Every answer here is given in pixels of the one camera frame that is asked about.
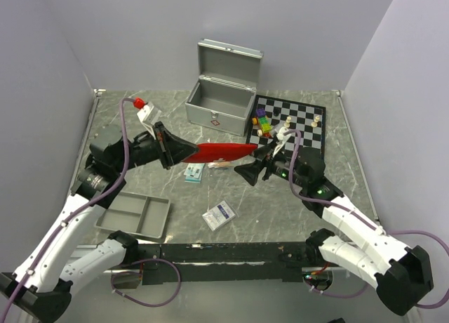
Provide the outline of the red first aid pouch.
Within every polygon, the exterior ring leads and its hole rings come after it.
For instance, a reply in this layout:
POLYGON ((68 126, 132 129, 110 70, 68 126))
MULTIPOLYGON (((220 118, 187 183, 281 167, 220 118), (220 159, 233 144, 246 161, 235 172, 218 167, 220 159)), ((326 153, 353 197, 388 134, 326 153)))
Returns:
POLYGON ((257 149, 257 145, 246 143, 202 143, 197 147, 198 152, 183 159, 184 163, 232 162, 252 154, 257 149))

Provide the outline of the bag of cotton swabs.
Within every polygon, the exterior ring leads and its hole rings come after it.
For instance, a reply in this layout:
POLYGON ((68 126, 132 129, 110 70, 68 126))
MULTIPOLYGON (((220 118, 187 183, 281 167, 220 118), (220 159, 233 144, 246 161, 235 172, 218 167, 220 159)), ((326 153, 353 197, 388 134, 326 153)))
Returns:
POLYGON ((230 161, 217 161, 208 163, 209 169, 229 169, 231 167, 233 167, 233 164, 230 161))

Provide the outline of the silver metal medicine case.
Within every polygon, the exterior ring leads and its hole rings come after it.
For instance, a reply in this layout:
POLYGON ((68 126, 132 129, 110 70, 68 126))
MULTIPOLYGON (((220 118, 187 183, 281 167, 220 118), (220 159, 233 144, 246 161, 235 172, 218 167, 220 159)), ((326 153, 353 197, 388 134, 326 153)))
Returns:
POLYGON ((185 103, 187 121, 244 136, 264 53, 211 39, 197 47, 199 76, 185 103))

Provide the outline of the grey plastic divided tray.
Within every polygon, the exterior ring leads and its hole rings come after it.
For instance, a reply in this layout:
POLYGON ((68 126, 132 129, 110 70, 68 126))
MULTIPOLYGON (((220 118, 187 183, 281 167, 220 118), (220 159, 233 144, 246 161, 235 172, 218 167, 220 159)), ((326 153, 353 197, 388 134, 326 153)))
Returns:
POLYGON ((95 227, 108 232, 120 230, 148 241, 160 240, 170 207, 169 199, 120 192, 98 218, 95 227))

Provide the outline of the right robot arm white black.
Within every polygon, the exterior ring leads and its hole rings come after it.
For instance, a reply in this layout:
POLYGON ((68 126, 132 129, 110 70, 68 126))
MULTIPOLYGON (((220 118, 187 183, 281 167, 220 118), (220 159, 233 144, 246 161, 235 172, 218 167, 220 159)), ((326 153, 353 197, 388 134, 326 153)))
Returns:
POLYGON ((275 153, 275 146, 251 145, 254 162, 234 170, 250 185, 270 175, 287 178, 300 187, 297 195, 305 207, 346 237, 341 239, 327 229, 311 233, 307 260, 312 265, 329 262, 345 268, 374 288, 382 303, 397 315, 416 306, 434 288, 429 254, 421 246, 411 248, 387 234, 361 213, 326 178, 319 150, 303 147, 287 157, 275 153))

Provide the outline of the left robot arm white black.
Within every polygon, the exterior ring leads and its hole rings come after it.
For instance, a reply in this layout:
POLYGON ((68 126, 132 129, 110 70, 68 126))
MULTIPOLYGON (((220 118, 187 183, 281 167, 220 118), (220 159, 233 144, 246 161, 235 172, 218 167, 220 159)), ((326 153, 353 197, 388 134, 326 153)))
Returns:
POLYGON ((199 151, 161 122, 155 129, 129 140, 125 126, 110 126, 94 139, 86 167, 50 230, 14 272, 1 273, 1 294, 8 308, 16 305, 40 322, 55 322, 74 294, 101 272, 137 263, 138 241, 120 230, 76 262, 69 258, 125 186, 127 170, 154 161, 169 169, 199 151))

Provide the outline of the colourful toy brick car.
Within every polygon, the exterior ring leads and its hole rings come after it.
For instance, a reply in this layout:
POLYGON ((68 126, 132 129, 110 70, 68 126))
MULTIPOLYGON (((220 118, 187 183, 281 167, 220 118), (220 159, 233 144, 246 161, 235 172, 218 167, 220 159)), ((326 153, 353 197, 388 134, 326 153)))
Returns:
POLYGON ((251 123, 257 129, 257 135, 259 137, 271 138, 272 125, 268 121, 264 108, 256 109, 251 123))

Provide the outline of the white chess piece left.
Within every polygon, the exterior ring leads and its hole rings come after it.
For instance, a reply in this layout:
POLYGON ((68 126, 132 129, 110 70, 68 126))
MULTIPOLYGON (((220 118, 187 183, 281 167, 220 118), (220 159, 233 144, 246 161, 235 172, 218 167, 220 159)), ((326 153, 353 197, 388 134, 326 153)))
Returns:
POLYGON ((283 126, 286 127, 286 128, 289 128, 290 127, 290 123, 291 123, 291 116, 287 116, 283 126))

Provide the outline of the white chess piece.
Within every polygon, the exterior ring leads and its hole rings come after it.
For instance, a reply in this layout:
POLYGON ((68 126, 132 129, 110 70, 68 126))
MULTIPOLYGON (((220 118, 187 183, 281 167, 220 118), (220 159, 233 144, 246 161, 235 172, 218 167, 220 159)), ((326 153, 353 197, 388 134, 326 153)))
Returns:
POLYGON ((321 117, 318 115, 315 116, 313 122, 311 123, 311 127, 317 128, 319 126, 320 121, 321 121, 321 117))
POLYGON ((286 128, 289 128, 290 127, 290 123, 291 123, 291 116, 287 116, 283 126, 286 127, 286 128))

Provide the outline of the black white chessboard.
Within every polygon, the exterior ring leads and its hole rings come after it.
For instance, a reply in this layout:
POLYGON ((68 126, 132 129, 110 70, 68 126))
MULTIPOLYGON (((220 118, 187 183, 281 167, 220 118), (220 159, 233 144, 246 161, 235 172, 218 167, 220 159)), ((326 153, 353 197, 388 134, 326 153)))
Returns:
POLYGON ((246 143, 256 144, 258 147, 262 147, 263 145, 267 145, 270 142, 270 139, 259 137, 257 135, 257 129, 251 123, 251 119, 254 117, 257 108, 264 108, 268 121, 273 127, 283 123, 287 116, 291 116, 290 127, 292 129, 297 129, 302 133, 300 146, 315 148, 319 150, 321 158, 324 158, 326 145, 325 107, 257 95, 250 116, 246 143), (274 110, 280 111, 279 116, 274 116, 274 110), (311 123, 317 115, 321 117, 321 121, 317 128, 312 128, 311 123))

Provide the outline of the white chess piece right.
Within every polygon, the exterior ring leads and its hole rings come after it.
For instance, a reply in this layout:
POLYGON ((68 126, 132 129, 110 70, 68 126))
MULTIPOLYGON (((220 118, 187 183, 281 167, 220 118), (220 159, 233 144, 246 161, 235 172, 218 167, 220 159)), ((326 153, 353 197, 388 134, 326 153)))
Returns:
POLYGON ((311 127, 317 128, 319 126, 320 121, 321 121, 321 117, 318 115, 315 116, 313 122, 311 123, 311 127))

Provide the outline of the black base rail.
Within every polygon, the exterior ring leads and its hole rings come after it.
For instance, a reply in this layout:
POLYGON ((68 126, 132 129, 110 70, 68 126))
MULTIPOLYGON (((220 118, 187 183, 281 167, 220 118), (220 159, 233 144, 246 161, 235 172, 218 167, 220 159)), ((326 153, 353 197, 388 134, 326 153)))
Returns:
POLYGON ((141 244, 134 257, 135 265, 122 263, 111 270, 141 271, 144 285, 177 281, 172 267, 143 261, 149 258, 171 262, 183 282, 265 279, 301 282, 304 272, 326 264, 306 242, 141 244))

